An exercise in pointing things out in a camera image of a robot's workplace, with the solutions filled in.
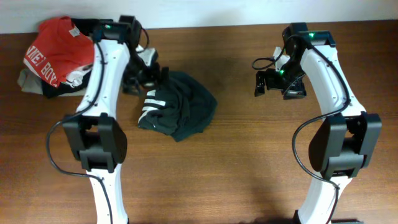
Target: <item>white wall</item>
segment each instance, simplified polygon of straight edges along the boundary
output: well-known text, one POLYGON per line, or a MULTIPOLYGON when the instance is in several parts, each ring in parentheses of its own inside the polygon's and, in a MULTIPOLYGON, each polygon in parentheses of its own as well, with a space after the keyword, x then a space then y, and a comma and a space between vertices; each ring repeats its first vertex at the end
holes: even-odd
POLYGON ((0 0, 0 33, 34 32, 54 16, 117 19, 146 28, 398 19, 398 0, 0 0))

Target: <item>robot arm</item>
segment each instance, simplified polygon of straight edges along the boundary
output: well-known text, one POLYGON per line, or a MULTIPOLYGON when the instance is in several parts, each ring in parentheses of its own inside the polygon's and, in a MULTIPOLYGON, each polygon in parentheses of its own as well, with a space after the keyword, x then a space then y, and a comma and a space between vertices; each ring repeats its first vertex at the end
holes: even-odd
POLYGON ((104 185, 90 178, 97 224, 128 223, 121 192, 127 138, 116 121, 119 89, 122 86, 123 92, 137 95, 140 86, 156 88, 167 79, 168 68, 160 70, 156 51, 138 45, 140 33, 140 23, 130 16, 121 16, 119 22, 102 22, 94 30, 93 40, 98 45, 93 70, 76 112, 86 110, 95 95, 98 97, 83 114, 63 123, 75 159, 104 185), (98 130, 91 131, 93 126, 98 130))
MULTIPOLYGON (((381 120, 377 114, 367 114, 351 91, 338 62, 335 41, 328 31, 309 32, 305 23, 298 23, 286 28, 282 36, 285 42, 283 50, 287 55, 282 55, 283 50, 276 48, 275 69, 257 73, 255 96, 264 94, 266 86, 268 90, 280 90, 285 100, 304 98, 307 93, 302 78, 307 75, 322 114, 341 110, 349 99, 342 112, 324 119, 309 146, 310 163, 316 171, 315 175, 334 182, 340 188, 340 196, 359 170, 368 166, 381 129, 381 120), (332 62, 343 82, 331 68, 330 62, 320 54, 332 62), (351 138, 345 137, 347 131, 353 134, 351 138)), ((295 212, 294 223, 329 223, 335 197, 333 185, 313 178, 307 199, 295 212)))

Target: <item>folded clothing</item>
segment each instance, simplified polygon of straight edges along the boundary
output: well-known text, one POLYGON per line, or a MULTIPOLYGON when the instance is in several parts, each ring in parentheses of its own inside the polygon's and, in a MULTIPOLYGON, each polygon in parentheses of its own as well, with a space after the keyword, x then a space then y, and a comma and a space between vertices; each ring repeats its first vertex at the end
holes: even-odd
POLYGON ((93 42, 67 16, 41 23, 24 57, 29 70, 55 88, 61 82, 71 87, 81 85, 93 62, 93 42))
POLYGON ((53 98, 55 96, 83 96, 89 79, 90 72, 83 77, 83 83, 76 88, 63 83, 60 83, 60 86, 55 88, 25 68, 20 72, 17 82, 23 92, 43 94, 47 98, 53 98))
POLYGON ((183 72, 170 72, 169 81, 147 93, 138 126, 171 135, 179 142, 201 133, 211 123, 217 101, 183 72))

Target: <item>black cloth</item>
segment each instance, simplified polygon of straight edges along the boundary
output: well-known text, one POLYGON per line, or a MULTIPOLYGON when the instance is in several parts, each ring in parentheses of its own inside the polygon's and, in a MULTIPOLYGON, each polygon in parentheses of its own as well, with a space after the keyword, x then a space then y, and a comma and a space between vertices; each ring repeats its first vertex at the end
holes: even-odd
POLYGON ((80 91, 87 87, 88 81, 90 80, 90 76, 91 76, 91 71, 89 71, 85 76, 83 76, 83 82, 81 83, 81 85, 76 86, 74 88, 64 83, 60 83, 58 88, 55 88, 54 86, 48 84, 46 81, 42 80, 43 95, 45 95, 47 98, 53 98, 62 95, 64 93, 74 93, 76 91, 80 91))
POLYGON ((154 96, 147 94, 147 99, 156 101, 144 103, 142 115, 146 115, 140 118, 139 127, 171 135, 177 142, 202 133, 217 107, 213 95, 183 72, 170 72, 168 82, 162 84, 154 96))

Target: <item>wooden table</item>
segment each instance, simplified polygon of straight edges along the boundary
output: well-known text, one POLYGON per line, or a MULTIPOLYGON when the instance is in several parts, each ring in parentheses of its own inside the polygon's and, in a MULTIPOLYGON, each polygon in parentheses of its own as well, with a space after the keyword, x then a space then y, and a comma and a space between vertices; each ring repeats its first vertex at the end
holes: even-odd
MULTIPOLYGON (((308 78, 308 96, 282 100, 278 91, 254 97, 251 62, 282 45, 287 24, 149 30, 159 62, 189 73, 218 100, 212 124, 182 142, 137 128, 142 100, 121 94, 118 121, 129 148, 123 199, 131 223, 238 223, 291 218, 311 178, 291 150, 296 127, 320 114, 308 78)), ((356 97, 378 113, 382 132, 369 168, 344 191, 334 218, 398 223, 398 21, 309 24, 328 29, 356 97)), ((49 127, 72 113, 80 97, 48 100, 20 92, 16 80, 35 34, 0 35, 0 223, 95 223, 89 180, 61 175, 47 159, 49 127)), ((302 131, 299 155, 320 123, 302 131)), ((57 163, 82 172, 64 132, 51 148, 57 163)))

